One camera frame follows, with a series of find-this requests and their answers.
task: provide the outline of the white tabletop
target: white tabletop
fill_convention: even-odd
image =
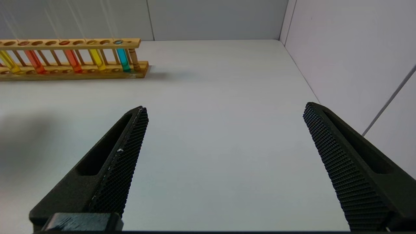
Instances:
[[[142,42],[145,79],[0,83],[0,233],[129,109],[149,126],[124,230],[348,230],[279,41]]]

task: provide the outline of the red liquid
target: red liquid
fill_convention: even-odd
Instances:
[[[25,54],[37,74],[45,74],[46,70],[33,50],[25,50]]]
[[[75,53],[72,50],[64,50],[64,53],[68,59],[69,64],[74,69],[75,73],[82,73],[81,65],[78,62],[77,57],[75,56]]]

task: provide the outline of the white wall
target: white wall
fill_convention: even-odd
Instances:
[[[289,32],[290,23],[292,22],[293,11],[295,10],[296,0],[289,0],[287,2],[287,8],[285,18],[283,19],[282,30],[280,31],[279,41],[286,44],[287,33]]]
[[[279,39],[287,0],[149,0],[155,40]]]
[[[409,79],[365,137],[416,178],[416,74]]]
[[[111,37],[99,0],[70,0],[86,18],[89,38]],[[56,38],[47,0],[6,0],[26,39]],[[53,1],[64,37],[82,38],[65,1]],[[278,39],[287,0],[110,0],[118,36],[142,40]],[[14,39],[0,20],[0,39]]]
[[[297,0],[286,49],[319,101],[363,133],[416,63],[416,1]]]

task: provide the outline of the yellow liquid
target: yellow liquid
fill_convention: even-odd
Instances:
[[[101,54],[98,52],[98,50],[89,50],[91,53],[91,57],[94,60],[95,64],[97,64],[98,70],[103,71],[106,69],[105,64],[103,62],[103,59],[101,58]]]
[[[20,72],[20,68],[17,64],[13,61],[7,51],[0,50],[0,59],[3,60],[4,64],[13,72],[17,73]]]

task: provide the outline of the blue liquid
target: blue liquid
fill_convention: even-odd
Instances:
[[[117,49],[117,54],[119,55],[120,63],[123,67],[123,72],[131,72],[129,61],[127,60],[127,55],[124,49]]]

